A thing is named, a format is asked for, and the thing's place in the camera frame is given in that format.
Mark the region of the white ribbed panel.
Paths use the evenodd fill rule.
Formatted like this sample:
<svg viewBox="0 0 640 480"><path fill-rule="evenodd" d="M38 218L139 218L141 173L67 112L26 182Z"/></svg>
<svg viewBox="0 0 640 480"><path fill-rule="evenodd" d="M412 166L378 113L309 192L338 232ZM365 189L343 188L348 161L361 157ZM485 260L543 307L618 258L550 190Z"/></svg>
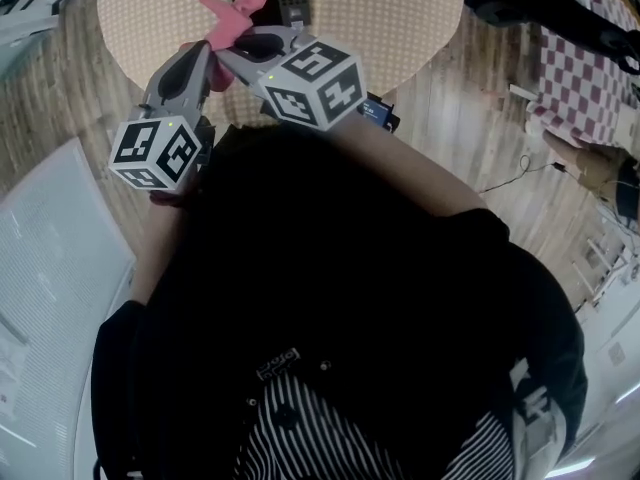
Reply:
<svg viewBox="0 0 640 480"><path fill-rule="evenodd" d="M0 200L0 480L92 480L92 353L134 264L78 139Z"/></svg>

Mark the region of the person's right forearm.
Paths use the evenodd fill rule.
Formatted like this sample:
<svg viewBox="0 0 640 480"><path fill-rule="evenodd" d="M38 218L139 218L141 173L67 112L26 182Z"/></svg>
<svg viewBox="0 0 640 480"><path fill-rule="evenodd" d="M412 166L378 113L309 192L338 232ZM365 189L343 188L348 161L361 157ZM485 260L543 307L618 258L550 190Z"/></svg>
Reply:
<svg viewBox="0 0 640 480"><path fill-rule="evenodd" d="M434 216L486 207L455 175L357 112L331 128L328 136L345 154Z"/></svg>

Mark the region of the person's black striped clothing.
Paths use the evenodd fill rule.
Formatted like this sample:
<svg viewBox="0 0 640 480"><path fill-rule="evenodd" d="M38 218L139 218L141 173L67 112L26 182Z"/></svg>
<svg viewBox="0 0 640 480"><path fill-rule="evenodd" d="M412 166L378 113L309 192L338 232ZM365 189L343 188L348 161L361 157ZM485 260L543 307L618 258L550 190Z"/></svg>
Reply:
<svg viewBox="0 0 640 480"><path fill-rule="evenodd" d="M584 337L493 212L434 216L288 126L214 149L174 281L100 327L107 480L544 480Z"/></svg>

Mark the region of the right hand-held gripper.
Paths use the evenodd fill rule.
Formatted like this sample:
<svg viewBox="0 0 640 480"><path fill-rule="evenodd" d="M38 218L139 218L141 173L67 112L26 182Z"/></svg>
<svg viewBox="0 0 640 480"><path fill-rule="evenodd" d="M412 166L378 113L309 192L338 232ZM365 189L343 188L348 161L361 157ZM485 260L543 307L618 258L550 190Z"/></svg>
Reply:
<svg viewBox="0 0 640 480"><path fill-rule="evenodd" d="M280 121L326 132L367 99L360 56L328 36L258 26L215 55Z"/></svg>

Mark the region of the round beige woven table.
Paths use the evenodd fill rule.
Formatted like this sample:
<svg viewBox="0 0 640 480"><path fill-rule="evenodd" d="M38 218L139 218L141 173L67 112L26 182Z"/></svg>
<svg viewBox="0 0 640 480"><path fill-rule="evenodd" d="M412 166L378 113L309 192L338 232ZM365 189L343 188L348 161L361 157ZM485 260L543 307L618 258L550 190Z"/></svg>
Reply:
<svg viewBox="0 0 640 480"><path fill-rule="evenodd" d="M357 52L367 89L383 96L448 43L463 2L310 0L310 31ZM140 88L181 45L203 38L216 23L199 0L97 0L97 10L107 49Z"/></svg>

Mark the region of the person's left forearm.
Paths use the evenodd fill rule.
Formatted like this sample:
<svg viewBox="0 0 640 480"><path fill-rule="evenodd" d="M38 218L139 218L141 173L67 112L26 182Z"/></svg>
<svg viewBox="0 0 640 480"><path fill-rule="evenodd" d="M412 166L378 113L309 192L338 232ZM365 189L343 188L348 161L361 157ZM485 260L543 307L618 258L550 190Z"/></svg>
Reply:
<svg viewBox="0 0 640 480"><path fill-rule="evenodd" d="M198 190L184 194L151 193L142 246L132 278L132 301L143 306L155 305L155 300L171 287L176 276L174 263L197 196Z"/></svg>

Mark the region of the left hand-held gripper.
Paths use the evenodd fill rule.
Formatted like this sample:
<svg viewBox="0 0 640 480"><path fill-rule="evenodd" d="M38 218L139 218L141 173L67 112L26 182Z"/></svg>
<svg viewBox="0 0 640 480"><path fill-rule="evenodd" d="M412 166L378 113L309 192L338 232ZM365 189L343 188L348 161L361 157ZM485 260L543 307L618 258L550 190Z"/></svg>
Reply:
<svg viewBox="0 0 640 480"><path fill-rule="evenodd" d="M175 192L205 146L196 135L209 94L212 51L201 40L169 58L150 78L114 138L109 169L137 190Z"/></svg>

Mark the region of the purple white checkered tablecloth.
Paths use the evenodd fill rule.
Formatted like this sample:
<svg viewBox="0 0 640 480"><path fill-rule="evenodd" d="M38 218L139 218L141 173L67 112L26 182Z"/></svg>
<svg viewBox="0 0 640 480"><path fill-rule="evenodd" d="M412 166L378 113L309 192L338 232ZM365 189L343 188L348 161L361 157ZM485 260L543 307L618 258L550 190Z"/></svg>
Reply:
<svg viewBox="0 0 640 480"><path fill-rule="evenodd" d="M571 138L628 148L640 115L640 10L629 0L540 0L539 98L528 111Z"/></svg>

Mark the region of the white rack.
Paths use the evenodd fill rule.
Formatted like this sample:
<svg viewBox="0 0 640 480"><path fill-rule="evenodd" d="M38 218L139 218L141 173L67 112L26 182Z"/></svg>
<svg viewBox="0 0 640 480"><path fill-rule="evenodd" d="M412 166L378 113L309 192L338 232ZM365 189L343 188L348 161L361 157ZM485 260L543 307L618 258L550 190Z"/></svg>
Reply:
<svg viewBox="0 0 640 480"><path fill-rule="evenodd" d="M586 304L597 306L616 284L640 282L640 236L618 229L600 237L587 237L579 260L571 264L586 295L574 308L578 313Z"/></svg>

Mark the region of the black device with blue screen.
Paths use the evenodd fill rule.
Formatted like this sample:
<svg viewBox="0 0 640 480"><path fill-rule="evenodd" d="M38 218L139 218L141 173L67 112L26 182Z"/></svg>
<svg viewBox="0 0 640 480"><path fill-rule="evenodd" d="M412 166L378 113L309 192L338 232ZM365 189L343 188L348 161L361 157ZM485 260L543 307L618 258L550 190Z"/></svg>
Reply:
<svg viewBox="0 0 640 480"><path fill-rule="evenodd" d="M361 115L390 133L395 133L400 124L400 118L394 113L394 109L394 105L385 103L381 97L371 92L367 93L367 98L357 107Z"/></svg>

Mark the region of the pink cloth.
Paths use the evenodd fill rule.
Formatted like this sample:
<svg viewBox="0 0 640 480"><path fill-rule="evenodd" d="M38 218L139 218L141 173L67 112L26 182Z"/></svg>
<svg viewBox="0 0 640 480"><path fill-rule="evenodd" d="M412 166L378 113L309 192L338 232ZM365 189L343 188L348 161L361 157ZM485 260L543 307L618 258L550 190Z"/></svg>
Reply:
<svg viewBox="0 0 640 480"><path fill-rule="evenodd" d="M261 10L267 0L199 0L217 18L215 26L204 36L213 52L232 47L235 41L253 26L251 15ZM226 91L234 82L235 75L215 59L207 71L210 90Z"/></svg>

